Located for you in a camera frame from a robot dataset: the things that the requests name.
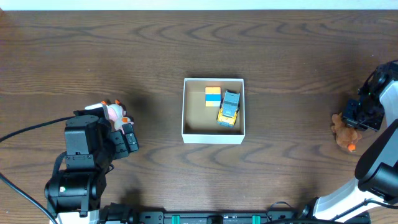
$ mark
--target white wall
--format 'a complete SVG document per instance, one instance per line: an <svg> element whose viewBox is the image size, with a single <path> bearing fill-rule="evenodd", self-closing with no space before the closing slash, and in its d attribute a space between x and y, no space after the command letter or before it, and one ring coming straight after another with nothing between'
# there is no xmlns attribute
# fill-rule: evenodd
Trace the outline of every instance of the white wall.
<svg viewBox="0 0 398 224"><path fill-rule="evenodd" d="M398 0L0 0L3 10L398 9Z"/></svg>

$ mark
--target yellow and blue toy vehicle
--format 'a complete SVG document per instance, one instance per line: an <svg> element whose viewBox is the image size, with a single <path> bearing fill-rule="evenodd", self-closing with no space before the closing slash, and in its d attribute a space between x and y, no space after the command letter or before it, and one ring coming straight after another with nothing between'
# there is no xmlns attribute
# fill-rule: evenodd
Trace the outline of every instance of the yellow and blue toy vehicle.
<svg viewBox="0 0 398 224"><path fill-rule="evenodd" d="M231 93L225 91L223 104L217 116L217 123L232 128L235 125L238 116L238 106L240 93Z"/></svg>

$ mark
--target brown stuffed animal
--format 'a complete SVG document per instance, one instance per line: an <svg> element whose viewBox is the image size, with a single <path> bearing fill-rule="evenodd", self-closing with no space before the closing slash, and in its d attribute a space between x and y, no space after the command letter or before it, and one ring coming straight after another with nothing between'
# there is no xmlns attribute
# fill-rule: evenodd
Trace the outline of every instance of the brown stuffed animal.
<svg viewBox="0 0 398 224"><path fill-rule="evenodd" d="M331 117L331 121L335 124L331 127L331 130L336 133L337 145L353 152L355 151L355 144L362 138L362 135L356 129L346 127L346 124L341 120L342 115L343 113L334 114Z"/></svg>

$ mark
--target wooden surface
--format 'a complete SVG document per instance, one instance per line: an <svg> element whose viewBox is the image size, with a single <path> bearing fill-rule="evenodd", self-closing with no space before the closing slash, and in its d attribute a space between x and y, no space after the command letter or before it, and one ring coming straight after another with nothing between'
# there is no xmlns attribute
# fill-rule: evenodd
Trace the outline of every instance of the wooden surface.
<svg viewBox="0 0 398 224"><path fill-rule="evenodd" d="M336 144L333 113L380 63L397 58L395 11L5 12L0 17L0 135L121 100L140 151L114 161L102 206L166 210L299 207L353 178L360 155ZM186 145L185 77L245 79L242 145ZM46 204L65 150L63 123L0 146L0 171ZM47 223L0 184L0 223ZM398 213L371 210L373 223Z"/></svg>

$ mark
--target wood grain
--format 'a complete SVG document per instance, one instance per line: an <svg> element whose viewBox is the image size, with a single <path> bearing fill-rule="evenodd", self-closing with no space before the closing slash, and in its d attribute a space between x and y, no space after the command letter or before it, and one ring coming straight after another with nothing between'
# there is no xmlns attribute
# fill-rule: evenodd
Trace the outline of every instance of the wood grain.
<svg viewBox="0 0 398 224"><path fill-rule="evenodd" d="M353 178L380 135L350 154L330 117L380 63L396 59L395 11L6 12L0 18L0 135L120 99L136 120L138 153L115 161L102 206L173 210L296 207ZM183 78L243 78L246 138L188 145L180 135ZM2 143L0 170L45 204L65 150L64 124ZM0 223L46 223L0 184ZM373 223L398 213L371 212Z"/></svg>

